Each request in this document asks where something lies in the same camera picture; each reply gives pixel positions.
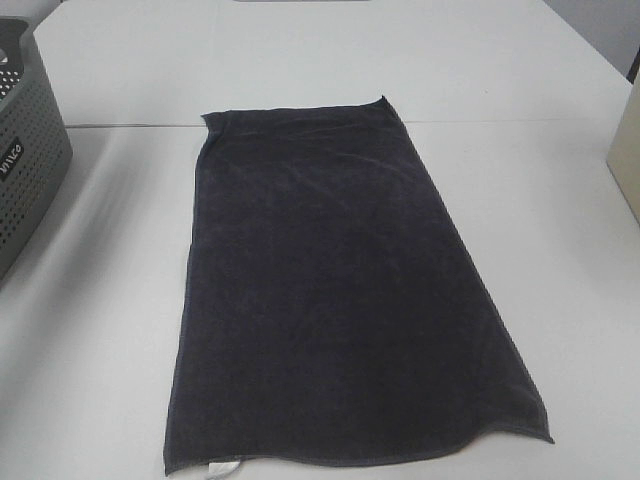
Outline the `dark grey towel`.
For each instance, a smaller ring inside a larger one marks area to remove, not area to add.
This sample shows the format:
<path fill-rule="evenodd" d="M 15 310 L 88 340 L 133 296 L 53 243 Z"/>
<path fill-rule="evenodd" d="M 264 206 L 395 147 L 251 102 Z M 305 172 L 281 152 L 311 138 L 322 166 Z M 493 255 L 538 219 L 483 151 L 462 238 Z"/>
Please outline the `dark grey towel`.
<path fill-rule="evenodd" d="M 504 431 L 542 398 L 386 99 L 204 118 L 167 473 L 367 467 Z"/>

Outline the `grey perforated laundry basket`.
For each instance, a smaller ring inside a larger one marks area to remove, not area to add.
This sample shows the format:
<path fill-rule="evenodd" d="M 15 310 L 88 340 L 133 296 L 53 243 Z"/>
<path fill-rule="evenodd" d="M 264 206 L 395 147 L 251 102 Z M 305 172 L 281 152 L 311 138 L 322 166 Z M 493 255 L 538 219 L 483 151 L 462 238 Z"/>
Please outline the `grey perforated laundry basket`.
<path fill-rule="evenodd" d="M 73 150 L 25 17 L 1 19 L 1 276 L 41 223 Z"/>

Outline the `beige box at right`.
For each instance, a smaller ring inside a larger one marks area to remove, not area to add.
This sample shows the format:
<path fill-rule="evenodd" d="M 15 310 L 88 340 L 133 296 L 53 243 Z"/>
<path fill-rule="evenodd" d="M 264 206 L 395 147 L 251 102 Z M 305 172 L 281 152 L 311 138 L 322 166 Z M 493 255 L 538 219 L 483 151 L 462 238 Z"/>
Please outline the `beige box at right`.
<path fill-rule="evenodd" d="M 636 222 L 639 222 L 639 141 L 639 77 L 636 77 L 606 158 Z"/>

